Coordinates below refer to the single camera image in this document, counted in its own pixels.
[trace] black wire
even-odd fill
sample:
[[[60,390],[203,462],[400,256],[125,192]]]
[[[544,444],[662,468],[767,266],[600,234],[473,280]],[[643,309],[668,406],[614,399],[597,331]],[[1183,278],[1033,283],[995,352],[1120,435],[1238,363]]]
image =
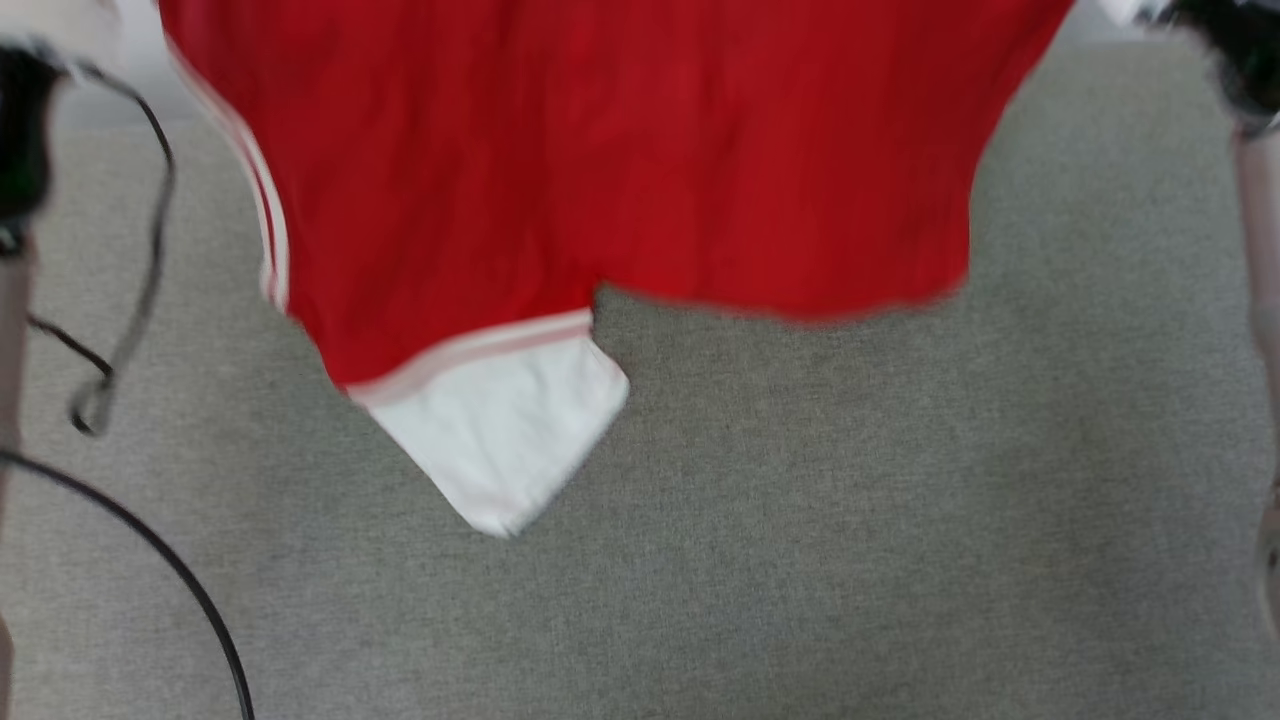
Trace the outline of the black wire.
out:
[[[186,583],[191,594],[196,597],[196,602],[198,602],[200,609],[205,611],[205,618],[209,619],[209,624],[214,626],[218,642],[223,646],[223,655],[227,656],[227,665],[230,666],[232,680],[236,683],[236,696],[239,698],[241,717],[243,720],[253,720],[253,701],[250,698],[248,693],[248,679],[244,676],[244,666],[241,664],[239,653],[236,652],[236,642],[232,641],[232,633],[227,629],[227,623],[223,621],[223,616],[218,612],[218,606],[214,605],[214,601],[209,597],[209,592],[206,592],[205,587],[196,579],[196,574],[191,571],[191,568],[187,568],[187,564],[182,561],[182,557],[178,557],[178,553],[169,547],[169,543],[164,542],[164,539],[161,539],[155,530],[148,528],[146,523],[140,520],[133,512],[129,512],[129,510],[123,505],[111,500],[92,486],[82,483],[56,468],[29,460],[17,452],[0,447],[0,468],[6,464],[13,464],[29,473],[42,475],[46,479],[52,480],[54,483],[63,486],[64,488],[97,505],[102,510],[106,510],[118,520],[128,525],[134,533],[142,536],[142,539],[147,541],[147,544],[155,548],[155,551],[164,557],[165,562],[168,562],[169,566],[173,568],[173,571],[182,578],[183,583]]]
[[[151,123],[151,129],[155,132],[156,140],[160,142],[160,150],[164,151],[165,163],[164,178],[160,181],[160,193],[156,196],[155,209],[151,213],[148,233],[151,237],[151,258],[147,264],[146,279],[133,306],[133,316],[129,318],[129,325],[111,352],[110,361],[104,360],[58,325],[36,316],[28,316],[27,319],[28,324],[33,328],[56,337],[101,372],[101,378],[90,380],[72,396],[69,407],[72,427],[79,430],[81,434],[101,437],[106,432],[111,405],[115,402],[115,380],[137,352],[138,345],[142,342],[142,334],[146,332],[147,323],[151,322],[151,315],[155,311],[156,295],[160,292],[160,279],[164,274],[164,229],[165,222],[169,218],[169,205],[173,201],[178,167],[173,156],[173,147],[169,146],[169,138],[165,136],[164,128],[160,127],[160,120],[137,90],[133,90],[123,81],[102,72],[101,68],[91,63],[78,61],[77,69],[90,81],[133,100],[142,109],[142,113],[147,117],[147,122]]]

